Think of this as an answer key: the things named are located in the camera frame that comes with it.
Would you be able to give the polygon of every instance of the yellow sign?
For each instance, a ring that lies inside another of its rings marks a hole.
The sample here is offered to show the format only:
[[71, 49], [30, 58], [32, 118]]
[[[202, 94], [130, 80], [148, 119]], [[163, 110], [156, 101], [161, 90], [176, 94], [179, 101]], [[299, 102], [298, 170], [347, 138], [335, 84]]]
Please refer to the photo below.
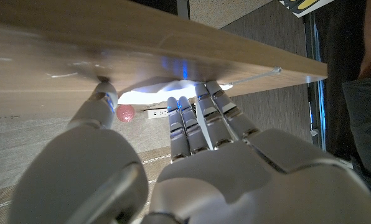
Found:
[[333, 0], [279, 0], [293, 14], [298, 17], [304, 16], [307, 13], [326, 5]]

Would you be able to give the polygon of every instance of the metal frame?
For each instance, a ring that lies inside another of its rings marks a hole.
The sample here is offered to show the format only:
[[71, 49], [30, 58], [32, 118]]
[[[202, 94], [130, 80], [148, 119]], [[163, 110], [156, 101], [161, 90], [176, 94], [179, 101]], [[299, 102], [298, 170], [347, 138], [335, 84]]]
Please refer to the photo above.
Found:
[[[316, 28], [315, 12], [304, 16], [304, 31], [306, 34], [307, 57], [321, 61], [319, 39]], [[326, 150], [326, 122], [324, 109], [324, 82], [318, 81], [308, 84], [309, 104], [311, 113], [311, 132], [313, 144]]]

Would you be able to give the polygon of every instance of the robotic hand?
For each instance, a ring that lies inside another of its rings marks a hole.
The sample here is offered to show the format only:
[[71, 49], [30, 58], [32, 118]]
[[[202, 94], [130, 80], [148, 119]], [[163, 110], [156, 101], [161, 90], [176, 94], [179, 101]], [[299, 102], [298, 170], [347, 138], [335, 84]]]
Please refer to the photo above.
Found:
[[[278, 130], [259, 132], [217, 85], [197, 85], [198, 120], [168, 99], [172, 164], [142, 223], [371, 223], [371, 196], [348, 168]], [[118, 95], [99, 84], [22, 176], [10, 223], [129, 223], [143, 208], [141, 161], [109, 130]]]
[[172, 164], [148, 223], [371, 223], [371, 195], [346, 166], [288, 133], [263, 132], [217, 82], [167, 101]]

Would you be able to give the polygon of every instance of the power outlet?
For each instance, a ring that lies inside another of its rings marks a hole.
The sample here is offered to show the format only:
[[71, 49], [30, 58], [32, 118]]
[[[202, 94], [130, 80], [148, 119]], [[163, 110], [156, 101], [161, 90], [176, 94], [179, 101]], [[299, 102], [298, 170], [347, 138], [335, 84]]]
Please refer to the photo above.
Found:
[[146, 110], [144, 111], [144, 114], [148, 119], [153, 118], [164, 118], [169, 116], [169, 113], [167, 112], [167, 109], [155, 109], [155, 110]]

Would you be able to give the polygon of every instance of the red ball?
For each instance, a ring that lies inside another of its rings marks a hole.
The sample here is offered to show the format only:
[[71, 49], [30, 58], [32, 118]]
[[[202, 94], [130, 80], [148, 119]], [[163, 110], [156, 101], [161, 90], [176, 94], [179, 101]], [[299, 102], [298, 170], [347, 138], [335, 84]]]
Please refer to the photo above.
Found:
[[116, 116], [122, 122], [129, 122], [134, 118], [134, 108], [131, 105], [119, 105]]

